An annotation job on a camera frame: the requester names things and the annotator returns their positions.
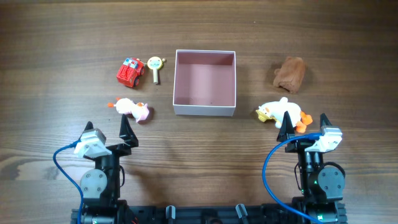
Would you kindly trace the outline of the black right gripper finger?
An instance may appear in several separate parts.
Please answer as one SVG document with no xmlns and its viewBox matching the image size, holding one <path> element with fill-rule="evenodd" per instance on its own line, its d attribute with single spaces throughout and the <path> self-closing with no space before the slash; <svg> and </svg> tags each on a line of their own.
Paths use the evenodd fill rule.
<svg viewBox="0 0 398 224">
<path fill-rule="evenodd" d="M 284 142 L 294 136 L 295 136 L 295 129 L 292 125 L 289 112 L 286 111 L 284 113 L 284 117 L 282 120 L 282 126 L 279 129 L 279 133 L 277 136 L 277 142 Z"/>
<path fill-rule="evenodd" d="M 327 118 L 326 114 L 325 114 L 325 113 L 322 113 L 322 114 L 320 115 L 320 127 L 323 127 L 323 126 L 331 126 L 331 125 L 332 125 L 332 123 L 331 123 L 330 120 Z"/>
</svg>

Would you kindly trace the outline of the white plush duck yellow hat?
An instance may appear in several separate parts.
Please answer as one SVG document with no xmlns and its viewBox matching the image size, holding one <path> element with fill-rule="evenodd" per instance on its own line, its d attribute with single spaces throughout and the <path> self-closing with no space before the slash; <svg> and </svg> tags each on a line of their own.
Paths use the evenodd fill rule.
<svg viewBox="0 0 398 224">
<path fill-rule="evenodd" d="M 286 97 L 282 97 L 279 101 L 264 103 L 256 110 L 258 119 L 261 122 L 274 120 L 275 127 L 278 129 L 282 127 L 285 112 L 288 112 L 291 124 L 298 133 L 304 133 L 307 126 L 313 123 L 311 115 L 302 111 L 298 104 L 289 102 Z"/>
</svg>

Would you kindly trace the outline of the white pink plush duck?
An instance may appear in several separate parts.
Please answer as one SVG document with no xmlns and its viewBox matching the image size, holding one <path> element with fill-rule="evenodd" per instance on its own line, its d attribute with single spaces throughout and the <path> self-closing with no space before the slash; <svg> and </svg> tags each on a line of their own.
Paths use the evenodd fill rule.
<svg viewBox="0 0 398 224">
<path fill-rule="evenodd" d="M 119 114 L 132 115 L 137 123 L 146 120 L 150 113 L 147 103 L 135 103 L 129 98 L 117 98 L 116 103 L 108 103 L 108 107 L 115 108 Z"/>
</svg>

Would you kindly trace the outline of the brown plush toy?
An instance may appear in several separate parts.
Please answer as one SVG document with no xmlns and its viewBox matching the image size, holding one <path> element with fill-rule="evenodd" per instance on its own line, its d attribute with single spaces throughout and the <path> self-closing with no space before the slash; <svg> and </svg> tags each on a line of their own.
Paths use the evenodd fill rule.
<svg viewBox="0 0 398 224">
<path fill-rule="evenodd" d="M 287 57 L 280 68 L 274 70 L 273 85 L 295 94 L 302 85 L 306 64 L 301 57 Z"/>
</svg>

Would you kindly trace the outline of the red toy fire truck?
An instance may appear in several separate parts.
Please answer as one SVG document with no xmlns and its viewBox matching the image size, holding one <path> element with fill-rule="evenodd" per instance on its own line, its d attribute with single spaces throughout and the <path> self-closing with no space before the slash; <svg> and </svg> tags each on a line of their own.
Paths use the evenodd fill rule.
<svg viewBox="0 0 398 224">
<path fill-rule="evenodd" d="M 116 78 L 119 83 L 134 88 L 139 84 L 139 77 L 145 73 L 145 63 L 138 58 L 126 58 Z"/>
</svg>

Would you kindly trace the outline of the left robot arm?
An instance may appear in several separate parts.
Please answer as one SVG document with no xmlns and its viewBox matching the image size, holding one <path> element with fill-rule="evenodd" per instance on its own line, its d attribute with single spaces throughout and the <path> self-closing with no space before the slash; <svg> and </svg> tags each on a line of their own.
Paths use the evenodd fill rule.
<svg viewBox="0 0 398 224">
<path fill-rule="evenodd" d="M 131 149 L 139 145 L 128 117 L 122 115 L 119 137 L 122 143 L 106 146 L 106 137 L 100 129 L 87 123 L 75 148 L 75 154 L 95 163 L 95 168 L 85 172 L 79 187 L 83 193 L 83 205 L 71 218 L 72 223 L 125 224 L 138 223 L 126 200 L 120 199 L 120 189 L 125 182 L 120 158 L 131 155 Z"/>
</svg>

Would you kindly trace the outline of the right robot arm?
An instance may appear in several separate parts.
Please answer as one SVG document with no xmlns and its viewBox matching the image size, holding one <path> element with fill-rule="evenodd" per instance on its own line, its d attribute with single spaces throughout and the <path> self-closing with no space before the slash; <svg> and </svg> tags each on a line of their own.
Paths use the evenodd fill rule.
<svg viewBox="0 0 398 224">
<path fill-rule="evenodd" d="M 277 141 L 288 140 L 285 152 L 296 153 L 300 171 L 296 179 L 301 197 L 292 199 L 292 206 L 322 223 L 347 223 L 343 199 L 345 171 L 335 162 L 325 162 L 323 155 L 336 149 L 342 140 L 341 129 L 330 123 L 325 114 L 320 115 L 318 139 L 294 140 L 294 128 L 288 112 L 284 113 Z"/>
</svg>

